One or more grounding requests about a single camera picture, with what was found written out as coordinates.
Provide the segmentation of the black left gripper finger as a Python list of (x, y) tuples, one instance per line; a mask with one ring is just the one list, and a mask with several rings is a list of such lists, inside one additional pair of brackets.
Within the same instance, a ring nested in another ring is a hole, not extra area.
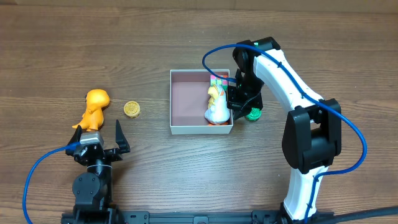
[(122, 131), (121, 124), (118, 119), (116, 120), (115, 126), (115, 141), (116, 144), (119, 146), (121, 154), (130, 152), (130, 145)]
[(80, 125), (78, 125), (74, 132), (74, 135), (72, 136), (71, 140), (69, 141), (69, 144), (74, 144), (74, 143), (80, 142), (82, 133), (83, 133), (83, 129), (81, 128)]

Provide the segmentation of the white and yellow duck toy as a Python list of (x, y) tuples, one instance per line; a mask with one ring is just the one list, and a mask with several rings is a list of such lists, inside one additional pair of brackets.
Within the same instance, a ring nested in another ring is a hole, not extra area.
[(221, 85), (213, 84), (208, 89), (210, 99), (204, 117), (211, 125), (227, 125), (231, 113), (227, 107), (226, 92)]

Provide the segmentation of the colourful puzzle cube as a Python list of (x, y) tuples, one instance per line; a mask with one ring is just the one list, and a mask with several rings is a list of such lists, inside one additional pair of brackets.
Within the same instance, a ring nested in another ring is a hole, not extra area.
[(228, 75), (220, 75), (221, 78), (218, 78), (214, 75), (210, 75), (210, 85), (220, 85), (224, 91), (228, 90), (228, 81), (224, 78), (228, 78)]

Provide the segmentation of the white box pink inside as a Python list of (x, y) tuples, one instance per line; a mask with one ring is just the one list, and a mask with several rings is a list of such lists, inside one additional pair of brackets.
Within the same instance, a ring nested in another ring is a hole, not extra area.
[(211, 125), (205, 119), (211, 73), (207, 70), (170, 71), (170, 130), (173, 135), (229, 134), (233, 120)]

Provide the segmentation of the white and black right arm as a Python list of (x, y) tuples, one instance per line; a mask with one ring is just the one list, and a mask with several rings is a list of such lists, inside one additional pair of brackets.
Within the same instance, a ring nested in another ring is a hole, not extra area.
[(248, 116), (254, 108), (262, 109), (263, 86), (271, 90), (287, 116), (282, 151), (292, 169), (276, 222), (316, 219), (321, 173), (341, 152), (341, 120), (317, 104), (324, 103), (337, 112), (341, 111), (340, 105), (334, 99), (324, 100), (309, 88), (272, 37), (239, 42), (233, 58), (238, 66), (236, 84), (228, 87), (227, 99), (233, 118)]

